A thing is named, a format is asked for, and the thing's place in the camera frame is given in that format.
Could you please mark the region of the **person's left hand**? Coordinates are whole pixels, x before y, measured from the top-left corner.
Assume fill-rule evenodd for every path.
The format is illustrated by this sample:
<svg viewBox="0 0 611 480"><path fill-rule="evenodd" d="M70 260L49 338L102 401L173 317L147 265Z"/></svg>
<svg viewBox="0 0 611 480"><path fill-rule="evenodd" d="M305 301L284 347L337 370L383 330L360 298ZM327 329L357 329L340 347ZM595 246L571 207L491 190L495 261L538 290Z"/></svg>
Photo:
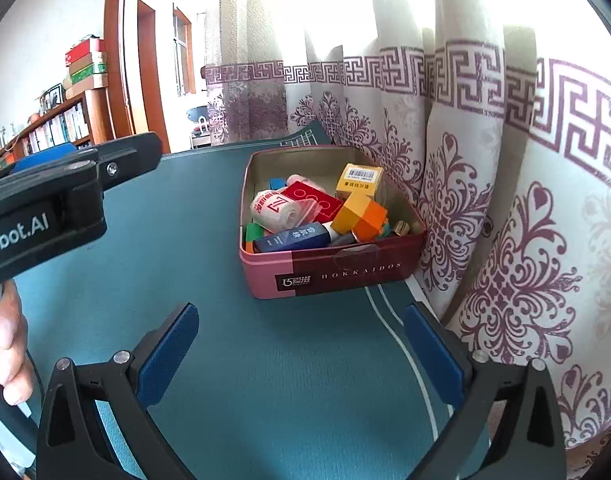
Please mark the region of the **person's left hand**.
<svg viewBox="0 0 611 480"><path fill-rule="evenodd" d="M11 405L26 402L33 392L33 365L28 350L28 321L14 280L2 285L0 295L0 385Z"/></svg>

